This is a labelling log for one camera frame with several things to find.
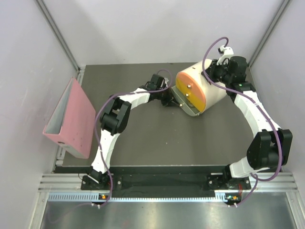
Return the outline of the orange drawer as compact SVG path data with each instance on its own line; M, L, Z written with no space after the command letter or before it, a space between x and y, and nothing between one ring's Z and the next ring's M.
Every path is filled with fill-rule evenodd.
M189 101L199 100L205 102L205 96L199 84L189 74L179 72L176 76L176 87Z

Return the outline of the grey bottom drawer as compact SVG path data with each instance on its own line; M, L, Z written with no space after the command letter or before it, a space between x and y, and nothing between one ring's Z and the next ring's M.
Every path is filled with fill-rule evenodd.
M175 92L181 99L181 101L183 102L183 105L181 107L181 109L188 114L189 116L195 117L195 116L199 116L201 113L200 111L195 108L188 100L187 97L184 96L176 86L173 86L171 88L172 92Z

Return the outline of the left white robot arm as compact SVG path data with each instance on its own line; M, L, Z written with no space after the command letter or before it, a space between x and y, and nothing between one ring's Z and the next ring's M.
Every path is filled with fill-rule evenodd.
M91 164L88 177L97 189L107 186L112 152L120 134L125 130L132 109L153 100L161 101L162 106L179 107L181 104L173 95L171 82L153 74L151 80L129 93L118 93L110 96L98 112L95 121L101 124L101 133L94 128L98 141L95 159Z

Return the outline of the yellow drawer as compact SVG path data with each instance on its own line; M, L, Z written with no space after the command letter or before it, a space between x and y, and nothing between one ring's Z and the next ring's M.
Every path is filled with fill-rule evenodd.
M206 99L201 89L197 84L189 79L177 79L176 87L178 91L199 111L203 112L206 107Z

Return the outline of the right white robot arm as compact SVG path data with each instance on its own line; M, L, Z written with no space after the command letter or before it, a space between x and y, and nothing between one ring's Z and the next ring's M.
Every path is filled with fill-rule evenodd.
M224 64L214 59L202 71L206 80L226 91L248 122L254 138L246 156L229 164L223 171L222 182L226 188L235 188L240 179L259 171L275 169L278 174L286 165L293 140L289 129L282 129L272 120L259 101L255 87L246 80L247 62L244 57L225 58Z

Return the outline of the white round drawer organizer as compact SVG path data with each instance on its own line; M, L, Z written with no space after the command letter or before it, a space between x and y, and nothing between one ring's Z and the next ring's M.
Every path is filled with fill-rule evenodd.
M202 62L198 62L182 70L181 72L189 74L199 84L199 87L201 88L206 99L206 107L204 110L206 111L211 106L222 100L226 96L226 91L209 83L202 75L202 71Z

